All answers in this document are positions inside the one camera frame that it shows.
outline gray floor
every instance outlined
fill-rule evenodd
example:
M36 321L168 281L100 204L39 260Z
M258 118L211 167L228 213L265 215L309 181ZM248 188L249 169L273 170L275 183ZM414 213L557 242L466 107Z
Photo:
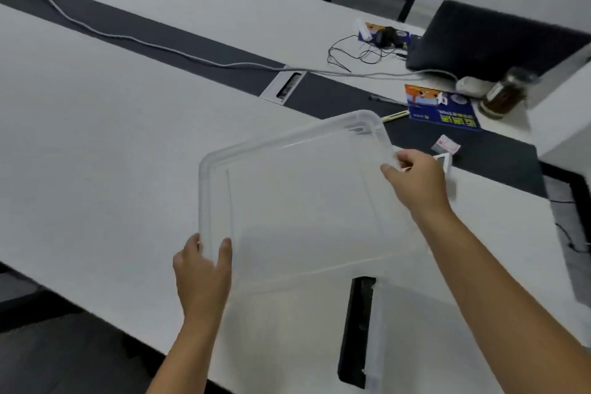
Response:
M546 178L551 199L572 200L570 187ZM585 250L585 236L573 204L552 203L556 222ZM591 256L570 249L559 231L577 299L591 307ZM0 274L0 302L41 289L21 276ZM81 313L0 333L0 393L140 394L150 376L122 347L122 332Z

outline person's left hand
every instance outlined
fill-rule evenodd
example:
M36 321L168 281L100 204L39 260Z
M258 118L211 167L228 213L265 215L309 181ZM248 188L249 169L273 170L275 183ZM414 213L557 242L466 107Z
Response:
M202 250L199 234L195 234L174 255L177 292L185 324L205 322L218 327L232 285L232 241L222 241L216 265L201 255Z

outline white cable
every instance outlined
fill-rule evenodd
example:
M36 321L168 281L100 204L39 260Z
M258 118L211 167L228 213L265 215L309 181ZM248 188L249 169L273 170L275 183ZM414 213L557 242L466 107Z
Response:
M60 13L63 17L68 19L71 23L76 24L76 25L88 30L89 32L93 32L94 34L98 34L99 36L103 36L104 38L130 40L130 41L136 42L138 44L141 44L141 45L144 45L147 47L151 47L153 49L163 50L165 52L170 52L172 54L178 54L178 55L184 56L185 58L190 59L192 61L196 61L201 64L205 64L205 65L212 66L212 67L218 67L218 68L222 68L222 69L254 69L254 70L268 70L271 72L312 72L315 74L329 75L332 77L360 77L360 78L373 78L373 77L399 78L399 77L408 77L410 75L420 75L420 74L432 72L432 73L439 73L439 74L447 75L457 81L457 77L453 73L447 72L446 70L439 70L439 69L424 69L424 70L405 72L402 74L392 74L389 72L372 72L372 73L368 73L368 74L351 74L349 72L338 72L335 70L324 70L324 69L311 69L311 68L306 68L306 67L289 67L289 66L271 67L271 66L266 66L264 64L259 64L256 62L234 62L234 63L229 63L229 64L221 64L218 62L210 61L205 58L193 56L192 54L186 54L184 52L181 52L181 51L175 50L175 49L171 49L169 47L165 47L165 46L161 46L158 44L152 44L150 42L142 41L141 39L134 38L133 36L127 36L124 34L110 34L110 33L100 32L99 30L94 29L90 25L85 24L84 22L81 22L79 20L74 19L73 17L68 16L63 11L63 9L61 9L55 3L54 0L47 0L47 1L51 4L51 6L53 6L53 8L58 13Z

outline dark gray table stripe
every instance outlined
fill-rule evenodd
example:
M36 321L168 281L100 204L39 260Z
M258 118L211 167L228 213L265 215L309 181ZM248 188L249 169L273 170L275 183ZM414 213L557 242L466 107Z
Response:
M131 35L220 63L256 62L273 67L283 66L282 63L262 56L94 0L56 2L71 17L102 32ZM252 95L261 95L276 76L275 72L264 70L215 68L135 42L97 36L72 24L44 0L0 0L0 3ZM357 109L369 109L379 115L392 114L398 109L393 104L370 100L369 92L314 74L307 74L303 78L286 106L319 119ZM422 151L429 151L439 136L446 134L463 146L457 159L454 159L455 166L513 188L546 197L536 149L530 144L490 131L475 133L410 119L390 122L386 128L393 144Z

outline jar with brown liquid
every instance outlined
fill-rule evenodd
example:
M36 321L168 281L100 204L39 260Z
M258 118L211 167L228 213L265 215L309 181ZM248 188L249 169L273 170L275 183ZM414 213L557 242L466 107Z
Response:
M538 76L520 67L509 69L501 81L478 104L479 111L491 119L502 119L527 96L527 88L539 81Z

